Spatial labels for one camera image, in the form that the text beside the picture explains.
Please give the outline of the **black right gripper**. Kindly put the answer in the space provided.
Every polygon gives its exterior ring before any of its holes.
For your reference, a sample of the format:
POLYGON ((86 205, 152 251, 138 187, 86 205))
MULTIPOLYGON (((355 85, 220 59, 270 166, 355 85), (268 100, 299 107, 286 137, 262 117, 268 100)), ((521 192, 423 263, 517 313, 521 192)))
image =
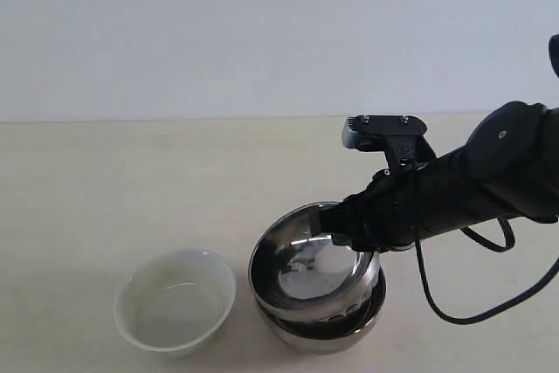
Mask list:
POLYGON ((312 216, 312 235, 356 251, 400 251, 437 235, 437 177, 427 169, 380 170, 365 190, 312 216))

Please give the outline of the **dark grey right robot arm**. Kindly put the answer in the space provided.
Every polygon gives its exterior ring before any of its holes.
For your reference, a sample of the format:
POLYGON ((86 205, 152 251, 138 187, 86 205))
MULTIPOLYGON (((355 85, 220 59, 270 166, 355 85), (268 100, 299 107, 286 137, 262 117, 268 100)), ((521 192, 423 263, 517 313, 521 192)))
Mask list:
POLYGON ((488 220, 558 219, 558 112, 511 101, 490 113, 467 142, 436 155, 417 117, 357 115, 343 145, 382 152, 388 163, 365 190, 309 221, 357 251, 400 251, 417 240, 488 220))

